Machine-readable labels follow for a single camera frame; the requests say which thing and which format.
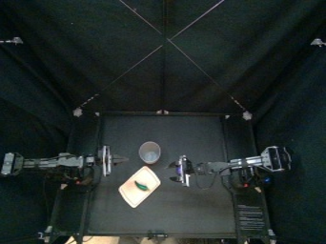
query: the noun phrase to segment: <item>black backdrop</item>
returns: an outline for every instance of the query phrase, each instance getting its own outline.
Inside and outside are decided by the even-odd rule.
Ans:
[[[254,114],[258,148],[295,151],[268,190],[275,232],[322,243],[326,48],[310,43],[326,38],[326,3],[216,4],[1,1],[0,40],[24,44],[0,44],[0,153],[63,152],[72,110],[95,94],[81,106],[92,112],[243,112],[234,97]],[[45,224],[41,178],[5,181],[0,193],[1,238],[33,235]]]

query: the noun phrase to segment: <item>black curtain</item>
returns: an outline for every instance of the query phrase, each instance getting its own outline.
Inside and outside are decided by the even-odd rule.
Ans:
[[[0,15],[1,39],[18,34]],[[0,46],[0,165],[4,154],[25,158],[51,157],[67,150],[69,114],[64,98],[56,93],[51,76],[28,48]],[[56,186],[38,174],[0,178],[0,243],[37,243]]]
[[[291,171],[274,175],[267,191],[272,227],[284,243],[326,239],[324,67],[326,50],[306,48],[266,95],[272,106],[260,106],[264,116],[256,123],[259,149],[279,145],[294,152]]]

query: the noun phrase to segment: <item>metal rod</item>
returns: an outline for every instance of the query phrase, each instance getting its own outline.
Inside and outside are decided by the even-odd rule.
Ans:
[[[123,0],[120,2],[125,5],[125,7],[137,15],[137,17],[155,29],[155,31],[161,34],[161,32],[157,30],[157,28],[149,23],[149,21],[136,12],[135,9],[132,9]]]
[[[168,26],[168,1],[163,0],[161,6],[161,19],[163,19],[163,36],[161,36],[161,70],[160,70],[160,110],[165,109],[165,72],[167,72],[167,26]]]
[[[100,96],[100,93],[104,92],[109,86],[123,77],[125,76],[129,71],[136,67],[139,66],[144,60],[148,59],[148,57],[155,53],[157,52],[157,50],[163,47],[163,45],[160,45],[153,51],[149,52],[149,54],[100,90],[99,93],[96,93],[93,96],[91,96],[87,101],[77,107],[77,108],[83,108],[97,96]]]
[[[173,40],[222,3],[224,0],[220,0],[171,38]]]
[[[242,113],[220,113],[220,112],[128,112],[128,111],[93,111],[83,110],[83,112],[95,113],[99,112],[103,115],[132,115],[132,116],[242,116]]]
[[[191,57],[187,55],[187,53],[179,48],[179,46],[172,42],[171,39],[168,39],[169,43],[173,45],[173,47],[179,50],[179,52],[184,55],[184,57],[189,60],[189,62],[197,67],[197,69],[201,71],[201,73],[207,76],[210,81],[219,87],[219,89],[227,94],[227,96],[231,98],[232,102],[238,105],[238,107],[247,111],[247,109],[242,106],[242,104],[238,102],[238,100],[232,97],[232,95],[226,91],[226,89],[219,85],[219,83],[215,81],[215,79],[207,74],[207,72],[203,70],[203,68],[199,66],[199,64],[191,59]]]

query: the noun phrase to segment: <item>cable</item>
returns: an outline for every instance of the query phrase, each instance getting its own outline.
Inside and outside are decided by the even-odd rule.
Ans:
[[[203,188],[203,187],[199,185],[197,173],[195,173],[195,177],[196,177],[196,185],[197,185],[197,188],[199,188],[200,190],[208,190],[208,189],[214,186],[215,179],[216,179],[216,175],[218,175],[218,173],[214,175],[214,178],[212,178],[212,180],[211,180],[211,183],[210,183],[208,187]]]
[[[226,168],[223,168],[222,170],[219,170],[219,174],[220,174],[223,171],[231,169],[232,167],[234,167],[234,166],[227,166]]]
[[[71,242],[69,243],[67,243],[67,244],[71,244],[71,243],[73,243],[75,242],[75,240],[71,240]]]
[[[42,197],[44,197],[44,203],[45,203],[45,221],[48,223],[48,201],[47,201],[47,195],[45,195],[45,178],[47,178],[47,175],[44,176],[44,179],[42,179]]]
[[[83,242],[88,242],[88,241],[91,241],[92,238],[93,238],[93,236],[91,236],[88,240],[83,240]]]

